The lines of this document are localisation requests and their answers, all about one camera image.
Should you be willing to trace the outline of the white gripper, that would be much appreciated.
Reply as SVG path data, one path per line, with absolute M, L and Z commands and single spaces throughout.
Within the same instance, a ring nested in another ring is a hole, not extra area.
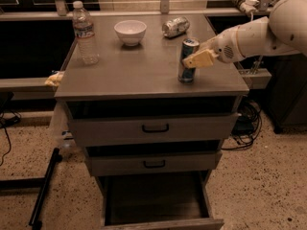
M 197 51 L 182 61 L 186 68 L 209 67 L 214 64 L 215 59 L 232 63 L 245 58 L 238 44 L 238 27 L 226 29 L 202 42 L 200 49 L 202 51 Z

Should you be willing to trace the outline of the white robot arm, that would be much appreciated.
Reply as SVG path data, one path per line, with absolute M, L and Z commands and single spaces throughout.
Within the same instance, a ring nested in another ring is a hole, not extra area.
M 307 0 L 279 0 L 269 16 L 231 27 L 203 42 L 182 63 L 187 68 L 255 56 L 307 56 Z

